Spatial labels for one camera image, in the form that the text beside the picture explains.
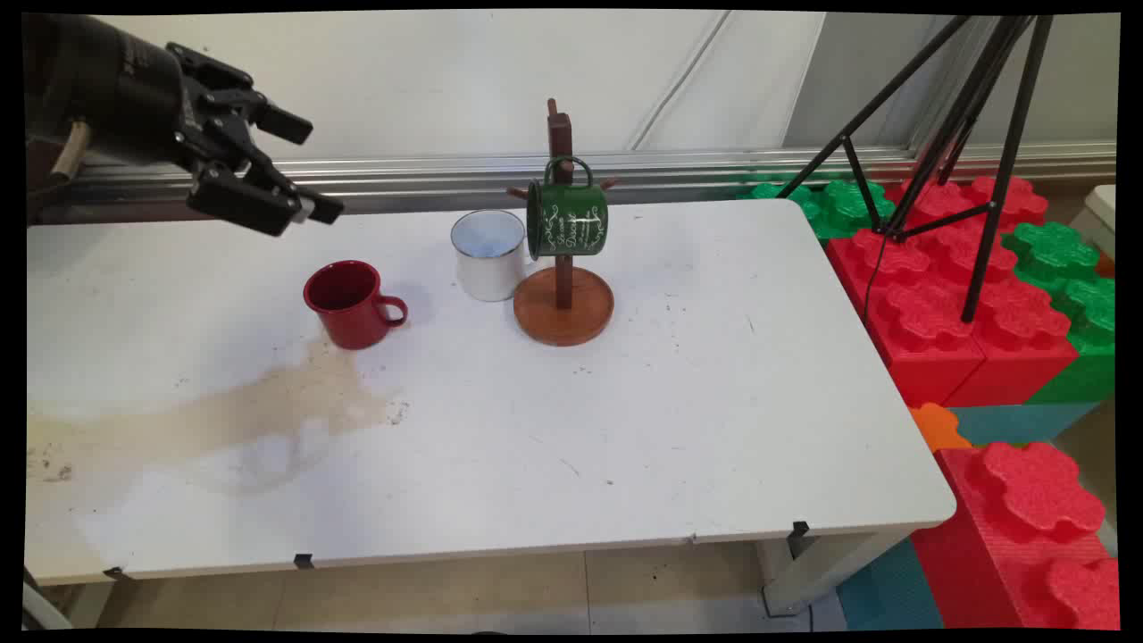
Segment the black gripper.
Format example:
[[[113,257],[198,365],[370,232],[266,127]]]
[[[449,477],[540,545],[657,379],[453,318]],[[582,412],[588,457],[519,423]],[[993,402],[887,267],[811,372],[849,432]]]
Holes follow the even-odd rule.
[[[248,124],[293,144],[313,130],[277,106],[250,74],[208,54],[160,48],[85,13],[25,13],[24,122],[29,138],[61,144],[89,127],[95,154],[131,164],[193,168],[187,207],[278,238],[291,224],[331,225],[337,198],[299,187],[251,140]],[[187,146],[203,128],[213,154]]]

